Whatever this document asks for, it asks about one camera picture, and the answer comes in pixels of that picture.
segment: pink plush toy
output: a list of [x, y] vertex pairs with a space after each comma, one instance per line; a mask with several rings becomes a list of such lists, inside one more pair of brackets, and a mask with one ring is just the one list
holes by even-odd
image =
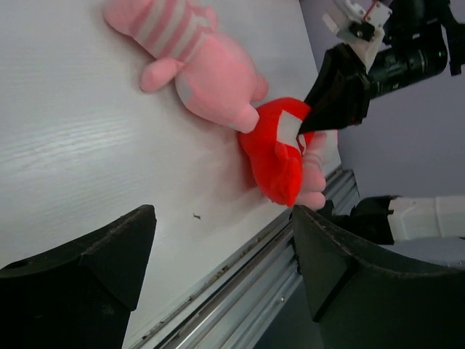
[[250, 102], [263, 99], [268, 84], [239, 43], [217, 31], [211, 7], [195, 0], [110, 0], [104, 18], [156, 58], [142, 73], [142, 90], [157, 91], [174, 78], [194, 114], [243, 133], [254, 129], [259, 115]]

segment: white robot part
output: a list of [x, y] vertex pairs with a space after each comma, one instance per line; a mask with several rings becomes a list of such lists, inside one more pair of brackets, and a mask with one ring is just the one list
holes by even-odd
[[395, 242], [418, 238], [465, 237], [465, 196], [396, 198], [388, 216]]
[[[323, 16], [329, 30], [348, 43], [369, 71], [378, 54], [384, 38], [383, 26], [392, 14], [392, 10], [380, 1], [374, 1], [368, 11], [350, 0], [334, 0]], [[374, 35], [370, 41], [354, 35], [349, 27], [353, 23], [370, 23], [374, 27]]]

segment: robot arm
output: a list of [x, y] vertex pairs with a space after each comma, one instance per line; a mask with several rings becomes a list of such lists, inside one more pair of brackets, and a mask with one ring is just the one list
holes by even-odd
[[350, 215], [333, 215], [327, 201], [318, 214], [374, 244], [392, 245], [420, 238], [465, 238], [465, 196], [364, 198]]
[[[442, 73], [448, 51], [452, 76], [465, 64], [465, 24], [448, 0], [374, 1], [367, 11], [334, 0], [323, 19], [345, 43], [326, 51], [300, 134], [361, 124], [373, 98]], [[388, 48], [379, 52], [382, 43]]]

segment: white table surface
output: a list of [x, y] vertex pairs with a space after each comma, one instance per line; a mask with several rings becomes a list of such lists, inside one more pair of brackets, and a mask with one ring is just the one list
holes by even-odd
[[[268, 78], [268, 100], [304, 98], [317, 71], [298, 1], [206, 4]], [[153, 204], [128, 346], [283, 207], [254, 187], [233, 131], [189, 114], [172, 86], [138, 89], [150, 58], [106, 26], [101, 6], [0, 2], [0, 267]]]

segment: red fabric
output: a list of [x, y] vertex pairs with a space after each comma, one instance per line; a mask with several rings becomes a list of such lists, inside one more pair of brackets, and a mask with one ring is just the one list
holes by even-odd
[[[291, 97], [279, 98], [257, 108], [259, 122], [247, 134], [239, 134], [239, 142], [248, 155], [257, 185], [271, 201], [293, 206], [302, 186], [301, 150], [278, 142], [281, 113], [286, 111], [304, 120], [310, 107]], [[309, 145], [313, 133], [305, 135]]]

